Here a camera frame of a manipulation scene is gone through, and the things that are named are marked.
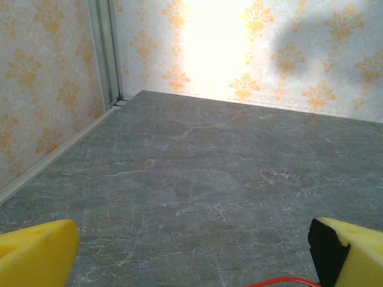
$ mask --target baseboard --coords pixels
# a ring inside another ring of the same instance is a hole
[[[105,112],[100,117],[98,117],[95,121],[92,121],[85,128],[83,128],[78,133],[71,136],[67,141],[65,141],[63,144],[61,144],[61,146],[56,148],[53,152],[51,152],[49,155],[44,157],[37,164],[32,166],[29,170],[27,170],[24,174],[22,174],[20,177],[18,177],[11,184],[6,186],[0,192],[0,204],[3,204],[4,201],[6,201],[8,198],[10,198],[22,186],[24,186],[24,184],[27,183],[28,180],[34,178],[43,169],[45,169],[50,163],[52,163],[52,161],[54,161],[55,159],[60,157],[60,155],[62,155],[67,149],[69,149],[71,146],[73,146],[83,136],[85,136],[88,132],[90,132],[92,129],[94,129],[98,124],[103,122],[103,120],[105,120],[110,114],[112,114],[114,111],[118,110],[119,108],[120,108],[119,106],[113,106],[107,112]]]
[[[295,111],[295,112],[305,112],[308,114],[318,114],[318,115],[327,115],[330,117],[339,117],[339,118],[351,118],[354,120],[360,120],[360,121],[368,121],[368,122],[373,122],[373,123],[383,123],[382,119],[377,119],[377,120],[371,120],[368,118],[363,118],[363,117],[352,117],[351,114],[345,114],[345,113],[338,113],[338,112],[331,112],[331,111],[311,111],[307,108],[303,108],[300,106],[294,106],[293,108],[291,106],[287,105],[275,105],[275,104],[270,104],[266,102],[248,102],[248,101],[240,101],[236,99],[232,99],[230,97],[223,97],[223,96],[213,96],[211,94],[196,94],[196,93],[189,93],[189,92],[184,92],[184,91],[155,91],[159,93],[170,93],[170,94],[177,94],[179,96],[187,96],[187,97],[196,97],[199,99],[208,99],[208,100],[220,100],[222,102],[229,102],[229,103],[241,103],[244,105],[251,105],[251,106],[263,106],[265,108],[274,108],[274,109],[284,109],[286,111]],[[258,95],[261,96],[266,96],[265,93],[262,92],[257,92]]]

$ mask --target gray marble floor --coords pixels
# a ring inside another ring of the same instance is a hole
[[[76,220],[68,286],[316,280],[313,217],[383,229],[382,133],[381,124],[141,92],[6,201],[0,230]]]

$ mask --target marble tile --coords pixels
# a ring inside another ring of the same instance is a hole
[[[313,217],[383,230],[382,133],[143,91],[6,201],[1,232],[76,220],[69,287],[316,280]]]

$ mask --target yellow sponge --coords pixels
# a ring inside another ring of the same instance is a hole
[[[322,287],[383,286],[383,233],[321,217],[308,241]]]
[[[79,243],[73,220],[0,235],[0,286],[64,287]]]

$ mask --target wall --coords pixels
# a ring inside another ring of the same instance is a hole
[[[104,110],[87,1],[0,1],[0,189]]]
[[[383,3],[115,0],[124,90],[383,122]]]

